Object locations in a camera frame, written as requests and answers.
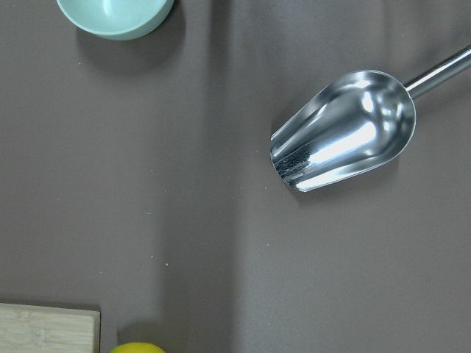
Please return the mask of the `steel ice scoop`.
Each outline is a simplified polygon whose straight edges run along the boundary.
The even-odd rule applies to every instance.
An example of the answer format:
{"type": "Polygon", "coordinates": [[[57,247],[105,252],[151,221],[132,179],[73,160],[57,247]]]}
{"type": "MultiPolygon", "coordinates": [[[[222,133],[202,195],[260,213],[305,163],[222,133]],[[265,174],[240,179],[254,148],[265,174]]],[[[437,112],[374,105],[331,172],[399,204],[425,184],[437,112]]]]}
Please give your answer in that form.
{"type": "Polygon", "coordinates": [[[376,70],[340,76],[273,133],[274,169],[306,193],[391,162],[414,134],[415,99],[469,67],[466,47],[406,84],[376,70]]]}

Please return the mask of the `yellow lemon far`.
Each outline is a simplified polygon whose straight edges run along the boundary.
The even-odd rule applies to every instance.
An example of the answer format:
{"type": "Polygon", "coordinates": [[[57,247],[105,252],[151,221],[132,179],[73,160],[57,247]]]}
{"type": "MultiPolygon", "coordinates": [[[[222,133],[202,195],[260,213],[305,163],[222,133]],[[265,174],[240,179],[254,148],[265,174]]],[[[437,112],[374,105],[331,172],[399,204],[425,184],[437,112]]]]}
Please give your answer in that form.
{"type": "Polygon", "coordinates": [[[153,343],[130,342],[116,346],[110,353],[165,353],[165,351],[153,343]]]}

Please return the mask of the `mint green bowl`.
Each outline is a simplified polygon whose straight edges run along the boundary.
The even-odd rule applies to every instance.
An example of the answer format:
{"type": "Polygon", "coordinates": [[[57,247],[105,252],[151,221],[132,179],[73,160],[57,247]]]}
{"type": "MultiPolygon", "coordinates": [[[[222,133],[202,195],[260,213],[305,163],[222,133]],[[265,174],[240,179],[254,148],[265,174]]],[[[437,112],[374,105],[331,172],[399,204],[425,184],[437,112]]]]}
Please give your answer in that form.
{"type": "Polygon", "coordinates": [[[62,0],[64,16],[76,27],[100,38],[134,40],[157,29],[173,1],[62,0]]]}

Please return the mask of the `wooden cutting board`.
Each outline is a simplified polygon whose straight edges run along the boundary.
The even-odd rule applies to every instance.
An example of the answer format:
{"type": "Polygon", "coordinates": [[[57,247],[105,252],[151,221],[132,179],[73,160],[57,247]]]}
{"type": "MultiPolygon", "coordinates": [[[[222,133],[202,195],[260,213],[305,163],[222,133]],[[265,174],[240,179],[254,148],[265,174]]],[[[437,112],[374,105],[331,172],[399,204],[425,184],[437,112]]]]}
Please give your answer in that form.
{"type": "Polygon", "coordinates": [[[2,352],[98,352],[100,312],[1,304],[2,352]]]}

